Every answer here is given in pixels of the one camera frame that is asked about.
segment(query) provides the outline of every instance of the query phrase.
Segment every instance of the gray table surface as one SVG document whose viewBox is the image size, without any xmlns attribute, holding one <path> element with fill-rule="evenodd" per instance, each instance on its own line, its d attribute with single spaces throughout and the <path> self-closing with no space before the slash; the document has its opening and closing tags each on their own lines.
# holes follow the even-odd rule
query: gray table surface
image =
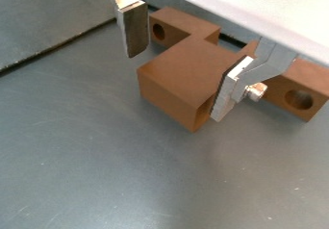
<svg viewBox="0 0 329 229">
<path fill-rule="evenodd" d="M 188 133 L 109 24 L 0 78 L 0 228 L 329 228 L 329 105 L 244 101 Z"/>
</svg>

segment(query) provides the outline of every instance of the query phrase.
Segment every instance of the brown block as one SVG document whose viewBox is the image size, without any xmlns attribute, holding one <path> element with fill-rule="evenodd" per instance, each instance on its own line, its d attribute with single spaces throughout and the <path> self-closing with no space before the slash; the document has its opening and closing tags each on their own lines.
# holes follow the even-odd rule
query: brown block
<svg viewBox="0 0 329 229">
<path fill-rule="evenodd" d="M 216 46 L 219 27 L 164 8 L 149 15 L 151 39 L 169 47 L 137 69 L 141 96 L 191 132 L 207 121 L 223 72 L 252 56 L 256 41 L 238 53 Z"/>
<path fill-rule="evenodd" d="M 263 82 L 272 104 L 308 121 L 329 98 L 329 69 L 296 59 L 284 73 Z"/>
</svg>

